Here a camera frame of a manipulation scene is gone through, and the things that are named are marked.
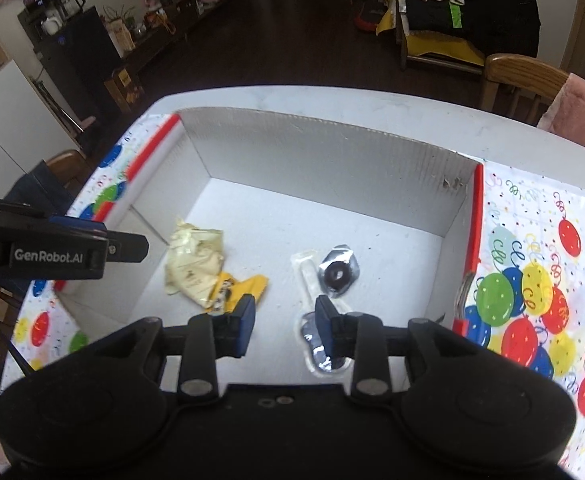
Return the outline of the pink cloth on chair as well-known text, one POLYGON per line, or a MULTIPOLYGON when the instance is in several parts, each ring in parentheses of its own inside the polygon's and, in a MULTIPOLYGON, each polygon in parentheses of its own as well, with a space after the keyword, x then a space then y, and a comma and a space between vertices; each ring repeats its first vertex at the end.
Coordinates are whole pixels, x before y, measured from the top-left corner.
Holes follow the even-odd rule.
POLYGON ((585 148, 585 79, 570 73, 537 127, 585 148))

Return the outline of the balloon birthday tablecloth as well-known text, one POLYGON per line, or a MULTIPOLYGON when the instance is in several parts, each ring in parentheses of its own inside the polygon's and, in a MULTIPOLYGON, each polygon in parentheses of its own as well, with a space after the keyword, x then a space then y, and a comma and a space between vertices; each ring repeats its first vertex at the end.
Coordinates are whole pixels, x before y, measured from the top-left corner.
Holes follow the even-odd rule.
MULTIPOLYGON (((72 217, 112 228, 180 114, 125 133, 72 217)), ((217 398, 192 398, 180 392, 190 319, 168 326, 148 316, 94 340, 62 304, 72 282, 32 282, 0 390, 14 474, 585 478, 585 190, 474 160, 478 221, 462 312, 451 327, 381 321, 393 388, 385 398, 351 396, 352 360, 321 384, 224 386, 218 376, 217 398)), ((209 314, 196 306, 194 316, 209 314)))

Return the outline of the white cabinet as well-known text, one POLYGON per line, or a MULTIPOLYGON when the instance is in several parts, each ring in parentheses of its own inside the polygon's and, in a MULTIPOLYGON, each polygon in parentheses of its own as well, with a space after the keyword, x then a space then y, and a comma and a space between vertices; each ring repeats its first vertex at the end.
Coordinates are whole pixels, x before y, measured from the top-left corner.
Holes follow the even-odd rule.
POLYGON ((42 160, 79 147, 15 62, 0 69, 0 198, 42 160))

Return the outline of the black side cabinet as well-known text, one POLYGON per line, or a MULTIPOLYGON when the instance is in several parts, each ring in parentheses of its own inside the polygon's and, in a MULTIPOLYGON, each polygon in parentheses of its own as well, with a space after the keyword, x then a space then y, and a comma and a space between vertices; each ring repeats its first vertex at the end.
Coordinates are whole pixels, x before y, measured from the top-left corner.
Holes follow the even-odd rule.
POLYGON ((18 14, 33 52, 76 116, 94 116, 112 122, 120 108, 105 82, 120 66, 121 58, 96 9, 91 6, 69 18, 56 34, 46 34, 43 10, 18 14))

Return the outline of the clear lollipop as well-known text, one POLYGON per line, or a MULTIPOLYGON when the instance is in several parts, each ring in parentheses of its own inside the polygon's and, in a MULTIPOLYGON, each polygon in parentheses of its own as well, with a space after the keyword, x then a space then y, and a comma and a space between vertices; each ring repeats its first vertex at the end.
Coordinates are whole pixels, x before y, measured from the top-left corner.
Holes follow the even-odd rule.
POLYGON ((324 257, 314 249, 297 252, 291 256, 290 263, 303 310, 313 311, 315 300, 325 295, 340 313, 352 311, 345 296, 358 281, 360 266, 348 245, 336 245, 324 257))

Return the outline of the red cardboard box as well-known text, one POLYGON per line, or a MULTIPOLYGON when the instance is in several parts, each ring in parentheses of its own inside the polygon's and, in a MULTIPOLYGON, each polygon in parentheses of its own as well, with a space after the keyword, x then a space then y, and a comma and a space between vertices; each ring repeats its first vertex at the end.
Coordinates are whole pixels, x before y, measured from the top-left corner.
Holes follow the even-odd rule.
POLYGON ((360 274, 338 309, 390 326, 462 312, 471 227, 478 221, 474 159, 405 136, 341 122, 240 108, 182 110, 166 146, 110 220, 146 236, 140 263, 111 263, 72 282, 62 304, 91 339, 140 318, 182 325, 195 302, 164 288, 179 221, 223 234, 224 270, 268 286, 242 359, 218 362, 221 385, 329 381, 311 366, 302 318, 321 286, 317 265, 336 246, 360 274))

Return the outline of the far wooden chair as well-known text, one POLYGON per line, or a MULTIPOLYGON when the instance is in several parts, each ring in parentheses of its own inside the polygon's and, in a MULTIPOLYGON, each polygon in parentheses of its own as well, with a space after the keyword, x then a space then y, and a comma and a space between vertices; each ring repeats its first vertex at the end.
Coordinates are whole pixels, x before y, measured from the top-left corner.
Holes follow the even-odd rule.
POLYGON ((542 115, 552 104, 568 75, 559 68, 520 54, 494 54, 486 58, 483 67, 483 88, 479 101, 480 110, 491 112, 499 89, 514 90, 506 116, 516 115, 519 99, 530 94, 530 103, 525 123, 537 127, 542 115))

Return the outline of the blue denim jeans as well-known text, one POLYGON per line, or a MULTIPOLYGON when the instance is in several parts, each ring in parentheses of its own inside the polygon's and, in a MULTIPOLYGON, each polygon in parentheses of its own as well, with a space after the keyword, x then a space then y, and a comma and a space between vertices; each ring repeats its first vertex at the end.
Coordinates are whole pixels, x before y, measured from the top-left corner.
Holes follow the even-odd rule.
POLYGON ((28 205, 46 214, 62 216, 74 202, 72 194, 58 181, 46 162, 39 162, 31 171, 19 178, 4 200, 28 205))

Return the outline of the yellow snack packet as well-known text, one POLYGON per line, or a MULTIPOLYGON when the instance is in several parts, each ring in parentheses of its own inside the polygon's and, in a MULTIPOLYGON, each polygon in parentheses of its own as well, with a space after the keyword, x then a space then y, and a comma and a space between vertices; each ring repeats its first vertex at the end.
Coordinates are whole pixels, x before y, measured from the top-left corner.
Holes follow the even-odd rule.
POLYGON ((233 312, 244 295, 251 295, 258 302, 268 287, 268 278, 258 274, 245 281, 238 281, 230 273, 221 272, 204 308, 211 315, 233 312))

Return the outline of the black clothes pile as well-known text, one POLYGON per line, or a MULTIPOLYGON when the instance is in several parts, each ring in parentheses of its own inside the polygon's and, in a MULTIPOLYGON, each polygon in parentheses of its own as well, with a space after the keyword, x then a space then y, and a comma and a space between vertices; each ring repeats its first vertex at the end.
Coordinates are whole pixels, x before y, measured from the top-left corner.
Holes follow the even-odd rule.
POLYGON ((462 38, 483 55, 538 55, 541 22, 537 0, 405 0, 413 32, 462 38))

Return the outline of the wooden chair with jeans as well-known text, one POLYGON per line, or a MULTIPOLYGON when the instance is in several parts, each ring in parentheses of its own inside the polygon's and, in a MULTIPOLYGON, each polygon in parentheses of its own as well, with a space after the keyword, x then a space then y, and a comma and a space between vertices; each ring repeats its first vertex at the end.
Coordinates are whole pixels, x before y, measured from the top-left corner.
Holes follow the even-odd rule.
POLYGON ((46 162, 48 168, 74 199, 92 174, 92 168, 88 166, 85 157, 76 150, 64 151, 42 162, 46 162))

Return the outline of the cream packet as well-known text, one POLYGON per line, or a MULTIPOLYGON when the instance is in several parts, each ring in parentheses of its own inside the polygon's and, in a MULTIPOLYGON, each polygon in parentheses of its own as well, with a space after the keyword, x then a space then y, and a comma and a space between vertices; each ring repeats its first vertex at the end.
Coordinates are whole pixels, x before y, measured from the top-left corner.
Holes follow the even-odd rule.
POLYGON ((166 252, 164 290, 168 295, 181 294, 206 309, 223 263, 221 230, 201 229, 178 220, 166 252))

